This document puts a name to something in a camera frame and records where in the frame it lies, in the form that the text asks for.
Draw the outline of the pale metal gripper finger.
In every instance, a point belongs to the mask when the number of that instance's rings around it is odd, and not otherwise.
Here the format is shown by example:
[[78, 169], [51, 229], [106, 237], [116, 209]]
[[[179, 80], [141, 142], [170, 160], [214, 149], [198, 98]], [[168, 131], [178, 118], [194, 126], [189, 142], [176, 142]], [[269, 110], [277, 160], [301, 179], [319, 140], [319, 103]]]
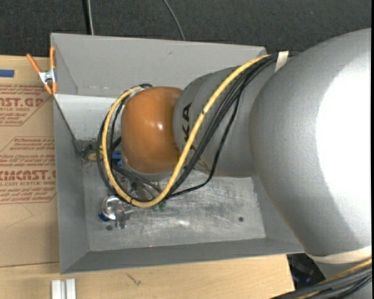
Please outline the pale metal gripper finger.
[[127, 227], [127, 221], [133, 214], [133, 209], [119, 209], [115, 213], [115, 226], [118, 230], [125, 229]]

